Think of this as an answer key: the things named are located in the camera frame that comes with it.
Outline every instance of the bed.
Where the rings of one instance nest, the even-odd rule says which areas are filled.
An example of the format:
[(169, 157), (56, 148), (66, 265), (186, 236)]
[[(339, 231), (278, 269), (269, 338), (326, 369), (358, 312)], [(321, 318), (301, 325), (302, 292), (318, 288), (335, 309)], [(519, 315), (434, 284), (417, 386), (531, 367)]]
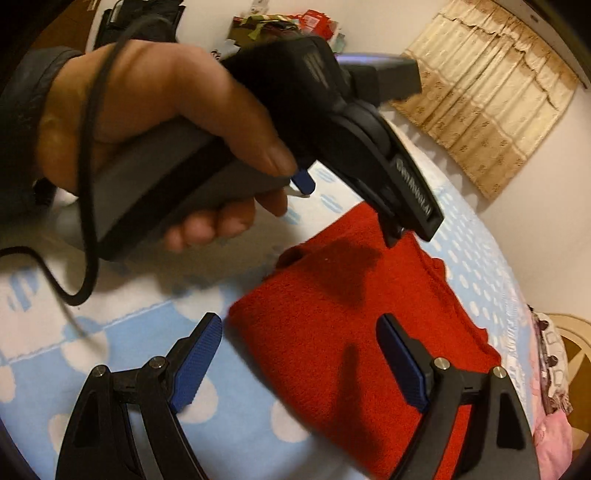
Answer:
[[(502, 357), (532, 428), (537, 350), (531, 317), (495, 240), (437, 167), (400, 131), (445, 213), (434, 239), (421, 242), (447, 265), (447, 280)], [(229, 306), (272, 271), (285, 249), (318, 233), (360, 202), (320, 164), (317, 190), (290, 197), (282, 219), (260, 212), (255, 226), (230, 241), (183, 255), (144, 245), (125, 262), (104, 263), (97, 289), (80, 307), (65, 308), (38, 269), (11, 259), (0, 270), (0, 416), (41, 480), (54, 478), (70, 412), (93, 366), (141, 366), (187, 336), (206, 312)], [(42, 223), (18, 226), (7, 245), (28, 244), (66, 284), (78, 285), (83, 256)], [(311, 434), (283, 407), (224, 339), (183, 429), (211, 478), (363, 479), (341, 451)], [(141, 419), (132, 412), (138, 450), (149, 479), (161, 478)]]

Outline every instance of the blue finger pad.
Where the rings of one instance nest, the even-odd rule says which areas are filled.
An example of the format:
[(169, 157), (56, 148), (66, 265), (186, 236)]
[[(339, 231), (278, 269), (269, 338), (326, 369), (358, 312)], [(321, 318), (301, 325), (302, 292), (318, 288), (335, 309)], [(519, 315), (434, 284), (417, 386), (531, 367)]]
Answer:
[(178, 369), (174, 379), (174, 394), (170, 401), (174, 413), (181, 411), (195, 398), (221, 341), (222, 321), (215, 315)]
[(411, 352), (384, 315), (378, 319), (376, 336), (404, 399), (419, 412), (425, 412), (429, 405), (429, 399), (423, 373)]

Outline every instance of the pivot screw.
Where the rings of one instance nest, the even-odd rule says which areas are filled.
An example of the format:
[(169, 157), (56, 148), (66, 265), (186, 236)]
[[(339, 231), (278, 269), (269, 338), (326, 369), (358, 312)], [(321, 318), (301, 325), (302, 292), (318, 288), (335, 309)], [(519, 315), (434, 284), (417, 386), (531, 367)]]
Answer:
[(162, 368), (165, 363), (166, 359), (163, 356), (152, 357), (149, 361), (149, 365), (156, 370)]
[(505, 378), (507, 376), (507, 370), (503, 367), (495, 367), (492, 369), (492, 373), (497, 378)]
[(106, 371), (107, 371), (107, 367), (105, 367), (104, 365), (97, 365), (96, 367), (94, 367), (92, 369), (92, 376), (96, 377), (96, 378), (100, 378), (105, 374)]
[(447, 370), (451, 367), (449, 360), (447, 358), (443, 358), (442, 356), (438, 356), (433, 363), (439, 370)]

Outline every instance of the sleeve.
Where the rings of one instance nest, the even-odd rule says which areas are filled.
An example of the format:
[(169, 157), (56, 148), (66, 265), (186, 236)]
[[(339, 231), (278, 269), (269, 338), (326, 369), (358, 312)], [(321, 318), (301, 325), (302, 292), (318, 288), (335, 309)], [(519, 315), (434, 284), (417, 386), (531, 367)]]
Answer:
[(35, 174), (37, 128), (53, 79), (79, 55), (66, 47), (30, 51), (0, 95), (0, 222), (51, 203), (55, 188)]

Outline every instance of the beige curtain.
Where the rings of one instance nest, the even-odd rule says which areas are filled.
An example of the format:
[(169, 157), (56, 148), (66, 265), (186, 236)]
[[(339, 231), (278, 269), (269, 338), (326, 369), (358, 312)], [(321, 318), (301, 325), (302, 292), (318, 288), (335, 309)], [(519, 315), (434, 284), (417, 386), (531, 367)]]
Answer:
[(536, 33), (490, 0), (453, 0), (405, 54), (418, 61), (423, 92), (392, 104), (489, 200), (538, 147), (577, 86)]

